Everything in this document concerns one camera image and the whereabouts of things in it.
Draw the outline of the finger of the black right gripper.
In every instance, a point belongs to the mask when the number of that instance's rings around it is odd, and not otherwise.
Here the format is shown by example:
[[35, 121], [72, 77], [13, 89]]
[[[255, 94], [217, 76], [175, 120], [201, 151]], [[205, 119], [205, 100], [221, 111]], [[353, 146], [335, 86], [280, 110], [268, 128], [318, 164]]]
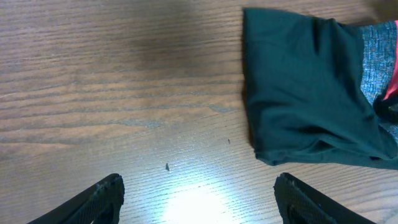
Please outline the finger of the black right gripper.
[[387, 122], [397, 122], [397, 110], [394, 109], [396, 106], [397, 96], [385, 100], [383, 95], [378, 95], [373, 103], [375, 113]]

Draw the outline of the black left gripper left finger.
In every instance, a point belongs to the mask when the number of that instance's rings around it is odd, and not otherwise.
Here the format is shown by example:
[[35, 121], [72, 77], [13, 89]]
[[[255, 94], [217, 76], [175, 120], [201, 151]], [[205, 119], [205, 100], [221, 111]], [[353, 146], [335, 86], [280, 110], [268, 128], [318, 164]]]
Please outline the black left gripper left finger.
[[123, 203], [123, 178], [110, 174], [29, 224], [118, 224]]

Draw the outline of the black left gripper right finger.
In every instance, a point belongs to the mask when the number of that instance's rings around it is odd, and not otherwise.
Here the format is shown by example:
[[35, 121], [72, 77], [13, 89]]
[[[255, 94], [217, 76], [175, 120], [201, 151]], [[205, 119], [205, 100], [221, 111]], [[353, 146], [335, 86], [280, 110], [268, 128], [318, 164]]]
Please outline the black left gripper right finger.
[[375, 224], [286, 172], [274, 195], [283, 224]]

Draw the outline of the black leggings with red waistband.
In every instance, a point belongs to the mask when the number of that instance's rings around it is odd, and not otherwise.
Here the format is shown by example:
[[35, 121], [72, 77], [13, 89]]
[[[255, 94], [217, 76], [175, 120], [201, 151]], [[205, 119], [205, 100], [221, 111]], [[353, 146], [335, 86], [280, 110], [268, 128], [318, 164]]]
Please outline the black leggings with red waistband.
[[243, 11], [247, 115], [256, 158], [397, 169], [397, 22], [350, 26], [274, 9]]

